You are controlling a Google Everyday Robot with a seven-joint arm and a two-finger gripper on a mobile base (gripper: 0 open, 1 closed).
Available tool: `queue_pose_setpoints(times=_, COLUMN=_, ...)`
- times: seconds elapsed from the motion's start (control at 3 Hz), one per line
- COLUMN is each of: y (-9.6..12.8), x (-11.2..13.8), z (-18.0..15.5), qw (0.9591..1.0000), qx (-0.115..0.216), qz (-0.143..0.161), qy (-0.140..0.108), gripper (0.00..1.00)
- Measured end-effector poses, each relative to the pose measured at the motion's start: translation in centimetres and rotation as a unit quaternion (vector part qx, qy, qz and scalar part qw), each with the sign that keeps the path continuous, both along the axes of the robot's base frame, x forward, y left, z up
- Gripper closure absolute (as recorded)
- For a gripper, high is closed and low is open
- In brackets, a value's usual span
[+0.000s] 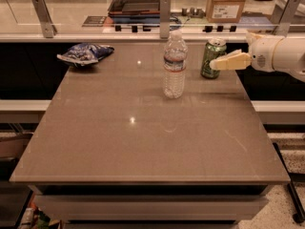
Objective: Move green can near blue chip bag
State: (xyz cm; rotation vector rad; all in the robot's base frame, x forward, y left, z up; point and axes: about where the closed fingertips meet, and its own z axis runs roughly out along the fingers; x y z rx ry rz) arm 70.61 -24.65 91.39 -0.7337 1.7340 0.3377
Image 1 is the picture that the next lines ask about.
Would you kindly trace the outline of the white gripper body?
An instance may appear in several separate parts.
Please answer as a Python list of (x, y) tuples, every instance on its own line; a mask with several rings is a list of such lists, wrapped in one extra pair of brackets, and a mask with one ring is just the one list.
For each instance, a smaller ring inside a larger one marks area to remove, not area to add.
[(256, 40), (249, 46), (249, 54), (252, 59), (251, 66), (258, 71), (274, 72), (273, 57), (275, 49), (283, 39), (283, 36), (264, 35), (264, 38)]

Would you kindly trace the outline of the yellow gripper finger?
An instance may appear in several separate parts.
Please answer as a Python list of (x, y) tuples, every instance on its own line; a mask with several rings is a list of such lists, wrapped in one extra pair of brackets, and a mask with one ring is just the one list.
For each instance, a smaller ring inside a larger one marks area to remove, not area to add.
[(217, 71), (244, 70), (251, 65), (251, 62), (251, 56), (247, 52), (236, 50), (213, 59), (210, 68)]
[(263, 34), (253, 33), (253, 32), (247, 32), (246, 33), (246, 41), (249, 46), (251, 46), (256, 40), (264, 38)]

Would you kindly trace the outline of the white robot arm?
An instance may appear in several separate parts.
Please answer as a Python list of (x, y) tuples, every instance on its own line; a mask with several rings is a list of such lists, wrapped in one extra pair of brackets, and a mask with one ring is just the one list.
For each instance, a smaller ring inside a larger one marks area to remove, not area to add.
[(248, 52), (235, 50), (212, 60), (213, 70), (244, 70), (287, 73), (305, 82), (305, 39), (282, 35), (248, 33)]

